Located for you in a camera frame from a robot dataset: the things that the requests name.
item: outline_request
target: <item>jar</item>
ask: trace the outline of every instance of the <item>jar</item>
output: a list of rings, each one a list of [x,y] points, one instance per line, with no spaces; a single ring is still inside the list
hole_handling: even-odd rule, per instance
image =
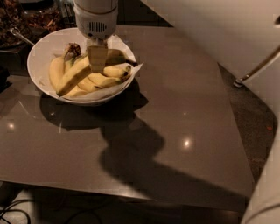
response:
[[[18,0],[0,0],[0,48],[18,46],[23,41],[10,33],[16,28],[27,39],[32,36],[23,8]]]
[[[19,0],[31,28],[55,32],[63,28],[60,9],[55,0]]]

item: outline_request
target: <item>table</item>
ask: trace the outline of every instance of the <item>table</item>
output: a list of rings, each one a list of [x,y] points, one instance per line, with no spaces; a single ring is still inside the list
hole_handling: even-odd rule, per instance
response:
[[[100,107],[13,75],[0,94],[0,180],[234,211],[254,180],[217,63],[174,28],[118,26],[144,65]]]

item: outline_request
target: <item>gray table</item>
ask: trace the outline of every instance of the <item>gray table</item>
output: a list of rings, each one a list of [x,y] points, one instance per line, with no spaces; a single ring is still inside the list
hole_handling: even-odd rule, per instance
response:
[[[96,108],[11,76],[0,94],[0,180],[241,211],[253,190],[217,63],[174,28],[119,26],[144,66]]]

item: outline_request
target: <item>bunch of bananas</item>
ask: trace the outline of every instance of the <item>bunch of bananas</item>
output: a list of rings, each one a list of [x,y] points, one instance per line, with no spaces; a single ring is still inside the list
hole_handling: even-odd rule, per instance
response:
[[[127,63],[123,68],[118,64]],[[68,44],[64,53],[53,59],[49,66],[49,79],[58,96],[79,96],[123,83],[131,76],[131,65],[119,50],[108,49],[103,73],[92,73],[88,56],[81,55],[77,44]]]

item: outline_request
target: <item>white bowl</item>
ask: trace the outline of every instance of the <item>white bowl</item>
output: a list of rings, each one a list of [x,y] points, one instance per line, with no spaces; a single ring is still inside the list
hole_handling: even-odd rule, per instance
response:
[[[108,48],[119,49],[125,51],[130,60],[136,61],[133,52],[121,41],[120,38],[114,36],[114,41],[108,40]],[[43,37],[30,51],[27,59],[27,69],[31,80],[34,84],[45,94],[62,101],[68,102],[75,105],[81,106],[98,106],[101,105],[115,96],[119,95],[124,89],[126,89],[130,83],[133,81],[136,71],[128,79],[128,82],[117,92],[112,95],[103,96],[101,99],[98,97],[88,97],[85,95],[84,99],[78,98],[64,98],[56,95],[50,81],[49,81],[49,66],[53,58],[60,56],[68,43],[77,43],[80,45],[81,51],[84,53],[86,51],[86,38],[79,32],[77,28],[69,28],[56,32],[52,32],[47,36]]]

